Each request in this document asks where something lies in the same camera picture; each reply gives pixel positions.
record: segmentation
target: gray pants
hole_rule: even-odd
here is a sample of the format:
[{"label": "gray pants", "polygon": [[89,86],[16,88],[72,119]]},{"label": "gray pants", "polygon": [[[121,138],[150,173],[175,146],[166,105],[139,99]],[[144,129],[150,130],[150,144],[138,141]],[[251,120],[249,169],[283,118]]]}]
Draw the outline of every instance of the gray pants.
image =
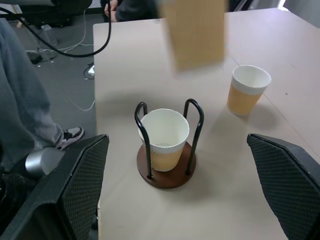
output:
[{"label": "gray pants", "polygon": [[63,131],[35,68],[8,22],[0,19],[0,162],[6,171],[33,150],[52,147]]}]

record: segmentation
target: round wooden base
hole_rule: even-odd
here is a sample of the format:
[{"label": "round wooden base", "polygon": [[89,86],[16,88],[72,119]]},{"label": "round wooden base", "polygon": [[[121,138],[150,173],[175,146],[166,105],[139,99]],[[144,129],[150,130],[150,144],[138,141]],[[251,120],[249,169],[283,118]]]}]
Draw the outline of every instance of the round wooden base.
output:
[{"label": "round wooden base", "polygon": [[181,157],[179,158],[179,162],[174,169],[162,172],[156,171],[151,168],[152,179],[148,179],[146,150],[142,145],[136,156],[136,165],[140,175],[148,184],[160,189],[174,189],[188,182],[195,172],[197,162],[196,155],[194,155],[193,163],[191,166],[191,174],[186,175],[190,153],[191,146],[186,142],[183,147]]}]

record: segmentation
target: white paper cup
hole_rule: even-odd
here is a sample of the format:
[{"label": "white paper cup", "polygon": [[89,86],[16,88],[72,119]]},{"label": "white paper cup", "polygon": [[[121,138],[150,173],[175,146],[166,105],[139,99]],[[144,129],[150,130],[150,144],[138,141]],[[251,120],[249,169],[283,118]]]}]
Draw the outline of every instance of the white paper cup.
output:
[{"label": "white paper cup", "polygon": [[[141,119],[150,140],[151,167],[157,171],[172,170],[179,161],[187,137],[188,121],[171,109],[156,109]],[[145,145],[144,137],[139,130]]]},{"label": "white paper cup", "polygon": [[237,115],[248,114],[270,83],[269,73],[257,66],[236,67],[232,73],[228,108]]}]

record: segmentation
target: black and white sneaker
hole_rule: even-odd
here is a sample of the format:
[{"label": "black and white sneaker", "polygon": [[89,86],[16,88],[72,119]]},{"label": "black and white sneaker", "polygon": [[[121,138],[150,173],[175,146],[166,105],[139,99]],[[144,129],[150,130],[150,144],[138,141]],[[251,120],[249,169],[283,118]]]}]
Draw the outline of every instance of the black and white sneaker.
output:
[{"label": "black and white sneaker", "polygon": [[62,141],[55,146],[57,149],[63,150],[70,144],[75,143],[80,138],[83,137],[85,131],[81,127],[74,127],[63,131],[63,139]]}]

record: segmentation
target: wooden tabletop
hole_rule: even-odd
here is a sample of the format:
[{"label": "wooden tabletop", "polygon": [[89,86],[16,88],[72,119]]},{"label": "wooden tabletop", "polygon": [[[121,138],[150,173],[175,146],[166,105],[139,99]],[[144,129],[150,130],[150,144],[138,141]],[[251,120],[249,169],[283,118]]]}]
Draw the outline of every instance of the wooden tabletop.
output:
[{"label": "wooden tabletop", "polygon": [[[109,134],[100,197],[100,236],[105,240],[285,240],[261,189],[246,137],[267,135],[300,145],[320,162],[320,32],[278,9],[226,14],[224,63],[176,73],[164,20],[115,23],[108,47],[94,59],[98,134]],[[94,25],[94,49],[107,38]],[[226,107],[232,70],[250,64],[268,71],[272,83],[250,115]],[[134,111],[180,113],[194,98],[205,120],[197,165],[182,187],[148,185],[136,166],[141,146]],[[189,143],[199,120],[188,113]]]}]

